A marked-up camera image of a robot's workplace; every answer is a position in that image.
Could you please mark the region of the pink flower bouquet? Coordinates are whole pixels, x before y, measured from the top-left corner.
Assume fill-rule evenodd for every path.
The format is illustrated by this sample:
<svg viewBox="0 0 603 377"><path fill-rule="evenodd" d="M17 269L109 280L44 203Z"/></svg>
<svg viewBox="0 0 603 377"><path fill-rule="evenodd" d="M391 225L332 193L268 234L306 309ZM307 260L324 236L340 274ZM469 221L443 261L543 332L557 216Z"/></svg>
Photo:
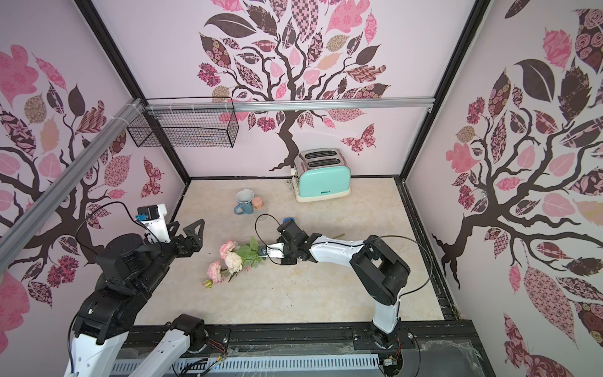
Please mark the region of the pink flower bouquet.
<svg viewBox="0 0 603 377"><path fill-rule="evenodd" d="M359 250L358 246L352 243L339 243L328 237L318 237L316 240L309 240L309 243L315 263L333 263L349 267L353 254ZM207 279L203 286L211 288L215 284L229 282L240 273L259 267L265 260L257 253L258 247L262 245L266 244L261 244L255 238L241 246L233 240L221 245L219 259L207 268Z"/></svg>

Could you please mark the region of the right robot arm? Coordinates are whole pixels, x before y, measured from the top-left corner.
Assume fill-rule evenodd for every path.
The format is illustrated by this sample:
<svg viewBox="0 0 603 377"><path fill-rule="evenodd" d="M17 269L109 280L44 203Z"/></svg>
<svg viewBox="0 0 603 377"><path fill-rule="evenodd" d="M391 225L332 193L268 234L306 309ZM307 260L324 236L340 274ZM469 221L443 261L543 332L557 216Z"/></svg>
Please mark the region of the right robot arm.
<svg viewBox="0 0 603 377"><path fill-rule="evenodd" d="M411 268L385 241L376 235L360 241L308 235L293 220L281 224L278 232L277 242L264 247L267 258L282 265L314 262L349 267L375 302L370 337L383 349L397 343L400 297Z"/></svg>

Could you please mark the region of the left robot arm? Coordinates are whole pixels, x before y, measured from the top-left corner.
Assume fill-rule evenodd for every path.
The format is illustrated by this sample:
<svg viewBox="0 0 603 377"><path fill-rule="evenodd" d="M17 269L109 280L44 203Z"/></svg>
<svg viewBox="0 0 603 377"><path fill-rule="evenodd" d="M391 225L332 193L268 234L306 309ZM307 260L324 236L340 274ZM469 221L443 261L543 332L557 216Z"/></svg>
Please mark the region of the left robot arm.
<svg viewBox="0 0 603 377"><path fill-rule="evenodd" d="M203 246L205 221L164 228L168 239L147 243L127 233L110 241L97 257L102 273L68 330L67 376L108 376L139 312L178 258L189 258Z"/></svg>

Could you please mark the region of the glass jar with cork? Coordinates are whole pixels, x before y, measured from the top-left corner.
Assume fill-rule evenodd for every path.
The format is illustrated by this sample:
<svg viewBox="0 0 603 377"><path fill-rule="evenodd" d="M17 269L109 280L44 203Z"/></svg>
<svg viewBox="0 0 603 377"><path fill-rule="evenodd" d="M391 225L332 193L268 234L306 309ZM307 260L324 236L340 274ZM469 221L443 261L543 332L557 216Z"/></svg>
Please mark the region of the glass jar with cork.
<svg viewBox="0 0 603 377"><path fill-rule="evenodd" d="M265 206L264 200L260 196L255 196L251 201L254 210L260 210Z"/></svg>

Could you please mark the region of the mint green toaster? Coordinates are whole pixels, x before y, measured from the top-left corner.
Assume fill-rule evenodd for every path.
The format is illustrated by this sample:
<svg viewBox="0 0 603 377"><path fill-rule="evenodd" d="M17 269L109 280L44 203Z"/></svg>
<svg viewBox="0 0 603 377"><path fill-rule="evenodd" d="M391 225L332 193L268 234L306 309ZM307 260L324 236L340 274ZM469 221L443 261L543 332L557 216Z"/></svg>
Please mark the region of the mint green toaster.
<svg viewBox="0 0 603 377"><path fill-rule="evenodd" d="M351 170L340 149L311 149L296 155L291 168L296 200L309 203L351 193Z"/></svg>

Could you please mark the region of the aluminium frame rail left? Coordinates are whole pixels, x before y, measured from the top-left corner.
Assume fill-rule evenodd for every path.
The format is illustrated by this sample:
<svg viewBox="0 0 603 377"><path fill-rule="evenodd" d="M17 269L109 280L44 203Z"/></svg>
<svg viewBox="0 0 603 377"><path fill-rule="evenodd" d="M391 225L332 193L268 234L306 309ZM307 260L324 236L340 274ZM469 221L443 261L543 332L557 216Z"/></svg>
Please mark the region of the aluminium frame rail left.
<svg viewBox="0 0 603 377"><path fill-rule="evenodd" d="M97 162L110 144L143 112L144 105L133 98L113 116L107 126L91 141L56 179L32 208L12 226L1 239L1 271L25 249L26 244L44 226L62 201L83 179L86 172Z"/></svg>

